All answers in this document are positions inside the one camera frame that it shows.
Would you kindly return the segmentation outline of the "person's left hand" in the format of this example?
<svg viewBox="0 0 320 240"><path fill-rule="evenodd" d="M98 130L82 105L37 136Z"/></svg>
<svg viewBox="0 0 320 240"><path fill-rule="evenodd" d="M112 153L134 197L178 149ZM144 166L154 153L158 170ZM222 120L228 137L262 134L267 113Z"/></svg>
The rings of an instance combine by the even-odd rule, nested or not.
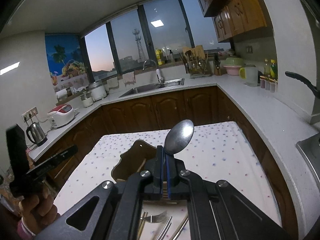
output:
<svg viewBox="0 0 320 240"><path fill-rule="evenodd" d="M20 214L20 232L31 239L39 234L43 229L52 224L60 214L54 205L54 198L46 185L35 194L25 197L19 202Z"/></svg>

